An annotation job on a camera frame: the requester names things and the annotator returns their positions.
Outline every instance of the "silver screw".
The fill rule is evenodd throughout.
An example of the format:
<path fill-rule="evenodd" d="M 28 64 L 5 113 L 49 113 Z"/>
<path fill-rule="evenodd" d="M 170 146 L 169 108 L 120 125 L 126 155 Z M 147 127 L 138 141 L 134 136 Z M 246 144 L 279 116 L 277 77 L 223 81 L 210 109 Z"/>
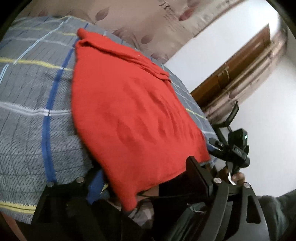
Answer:
<path fill-rule="evenodd" d="M 244 183 L 244 187 L 245 187 L 245 188 L 250 188 L 251 185 L 250 185 L 249 183 Z"/>
<path fill-rule="evenodd" d="M 52 187 L 54 186 L 54 182 L 48 182 L 48 183 L 46 184 L 46 186 L 48 186 L 49 188 L 52 188 Z"/>
<path fill-rule="evenodd" d="M 84 177 L 78 177 L 76 178 L 77 183 L 83 183 L 84 182 Z"/>
<path fill-rule="evenodd" d="M 220 178 L 218 178 L 218 177 L 215 177 L 215 178 L 214 178 L 214 182 L 215 182 L 215 183 L 221 183 L 222 180 L 221 180 Z"/>

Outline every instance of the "folded red fabric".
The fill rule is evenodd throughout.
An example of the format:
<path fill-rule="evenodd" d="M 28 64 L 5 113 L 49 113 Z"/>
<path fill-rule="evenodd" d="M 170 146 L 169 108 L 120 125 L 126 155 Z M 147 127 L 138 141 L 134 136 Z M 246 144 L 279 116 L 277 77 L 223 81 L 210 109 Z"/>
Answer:
<path fill-rule="evenodd" d="M 126 210 L 135 195 L 210 159 L 169 74 L 140 52 L 79 29 L 72 83 L 75 127 Z"/>

